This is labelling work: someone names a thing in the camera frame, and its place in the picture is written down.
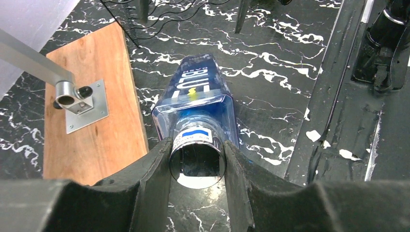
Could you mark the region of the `blue square bottle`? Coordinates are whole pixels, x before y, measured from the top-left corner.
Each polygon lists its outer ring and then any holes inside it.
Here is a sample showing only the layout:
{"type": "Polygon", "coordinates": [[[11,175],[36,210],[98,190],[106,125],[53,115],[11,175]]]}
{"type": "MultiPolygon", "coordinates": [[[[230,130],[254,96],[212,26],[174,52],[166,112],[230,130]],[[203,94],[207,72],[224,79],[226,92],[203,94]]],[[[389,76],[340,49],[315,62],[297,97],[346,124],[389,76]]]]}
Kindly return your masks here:
{"type": "Polygon", "coordinates": [[[191,189],[218,183],[226,141],[239,145],[233,96],[211,54],[187,56],[151,112],[158,137],[171,138],[169,170],[191,189]]]}

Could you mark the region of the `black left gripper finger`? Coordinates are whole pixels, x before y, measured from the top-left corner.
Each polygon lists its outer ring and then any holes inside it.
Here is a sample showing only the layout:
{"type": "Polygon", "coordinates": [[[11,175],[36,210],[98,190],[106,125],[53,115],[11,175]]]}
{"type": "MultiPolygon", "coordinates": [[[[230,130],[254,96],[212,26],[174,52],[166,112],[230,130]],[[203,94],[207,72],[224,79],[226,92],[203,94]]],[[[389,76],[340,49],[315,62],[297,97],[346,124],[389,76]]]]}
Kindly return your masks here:
{"type": "Polygon", "coordinates": [[[235,25],[235,30],[234,30],[235,34],[239,34],[243,27],[243,24],[244,24],[246,15],[247,15],[247,11],[249,9],[249,3],[250,3],[250,0],[240,0],[239,1],[236,25],[235,25]]]}
{"type": "Polygon", "coordinates": [[[141,22],[146,23],[148,18],[148,11],[149,11],[149,0],[139,0],[139,19],[141,22]]]}

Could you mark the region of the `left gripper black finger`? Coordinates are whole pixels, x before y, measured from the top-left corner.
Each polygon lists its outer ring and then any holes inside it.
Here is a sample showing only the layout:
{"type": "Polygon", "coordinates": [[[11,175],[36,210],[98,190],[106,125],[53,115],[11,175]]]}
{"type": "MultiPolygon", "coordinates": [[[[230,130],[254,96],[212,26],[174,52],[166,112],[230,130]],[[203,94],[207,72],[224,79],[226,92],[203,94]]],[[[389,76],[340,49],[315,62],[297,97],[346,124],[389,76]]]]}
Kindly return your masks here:
{"type": "Polygon", "coordinates": [[[93,186],[68,179],[2,180],[3,232],[163,232],[172,140],[93,186]]]}
{"type": "Polygon", "coordinates": [[[289,182],[224,143],[234,232],[407,232],[409,181],[289,182]]]}

